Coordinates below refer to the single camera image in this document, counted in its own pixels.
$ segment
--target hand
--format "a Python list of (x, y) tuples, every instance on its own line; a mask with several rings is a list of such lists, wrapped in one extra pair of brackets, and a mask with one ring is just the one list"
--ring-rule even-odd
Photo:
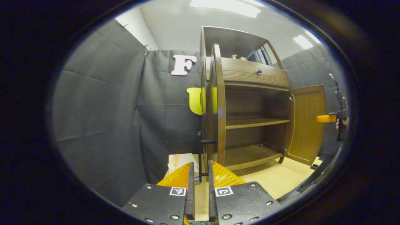
[[(343, 125), (345, 125), (347, 128), (347, 124), (349, 124), (349, 118), (342, 120), (342, 122), (343, 122)], [(338, 129), (339, 129), (339, 119), (336, 121), (336, 130), (338, 130)]]

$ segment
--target black metal rod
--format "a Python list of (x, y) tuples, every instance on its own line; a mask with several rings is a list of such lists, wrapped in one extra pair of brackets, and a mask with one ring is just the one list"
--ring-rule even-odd
[(201, 148), (200, 148), (200, 150), (199, 150), (199, 181), (200, 181), (200, 183), (202, 182), (202, 180), (201, 180), (201, 177), (202, 177), (202, 173), (201, 173), (201, 165), (202, 165), (202, 163), (201, 163), (201, 151), (202, 151), (202, 149), (203, 149), (203, 145), (201, 146)]
[(215, 140), (201, 140), (200, 143), (201, 144), (215, 144), (215, 143), (217, 143), (217, 141), (215, 141)]

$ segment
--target cabinet top shelf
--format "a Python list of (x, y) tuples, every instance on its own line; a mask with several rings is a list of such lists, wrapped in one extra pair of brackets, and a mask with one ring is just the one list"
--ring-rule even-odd
[(225, 128), (238, 129), (246, 127), (261, 127), (261, 126), (288, 123), (288, 122), (290, 122), (290, 120), (280, 120), (280, 119), (270, 119), (270, 118), (227, 120)]
[(206, 56), (211, 56), (213, 44), (219, 44), (221, 57), (231, 58), (231, 55), (238, 55), (237, 58), (247, 58), (250, 53), (264, 46), (267, 40), (253, 34), (228, 28), (202, 26)]

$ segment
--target cabinet shelf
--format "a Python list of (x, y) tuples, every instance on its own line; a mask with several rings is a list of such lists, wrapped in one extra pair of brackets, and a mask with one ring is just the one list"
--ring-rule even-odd
[(230, 171), (257, 166), (282, 157), (283, 154), (259, 144), (225, 149), (224, 166)]
[(227, 120), (226, 129), (239, 129), (246, 127), (261, 127), (266, 125), (274, 125), (280, 123), (288, 123), (290, 120), (271, 119), (271, 118), (257, 118), (257, 119), (244, 119), (244, 120)]
[(256, 92), (261, 94), (270, 94), (277, 91), (289, 91), (288, 88), (248, 82), (243, 83), (235, 81), (225, 81), (224, 85), (225, 91)]

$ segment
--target ceiling light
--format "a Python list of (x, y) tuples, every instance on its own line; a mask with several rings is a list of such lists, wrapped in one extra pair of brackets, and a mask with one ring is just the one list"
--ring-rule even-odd
[(259, 12), (261, 12), (260, 9), (237, 0), (192, 0), (190, 6), (226, 10), (242, 14), (243, 16), (248, 16), (253, 19)]
[(255, 6), (258, 6), (258, 7), (265, 7), (265, 5), (264, 4), (262, 4), (261, 2), (257, 2), (256, 0), (244, 0), (245, 2), (248, 2), (248, 3), (250, 3), (250, 4), (253, 4), (253, 5), (255, 5)]
[(295, 38), (293, 38), (301, 47), (306, 50), (312, 47), (312, 44), (305, 38), (303, 35), (299, 35)]
[(310, 36), (311, 39), (313, 39), (317, 44), (321, 43), (320, 40), (318, 40), (317, 37), (315, 37), (313, 34), (311, 34), (310, 31), (306, 30), (306, 34), (307, 34), (308, 36)]

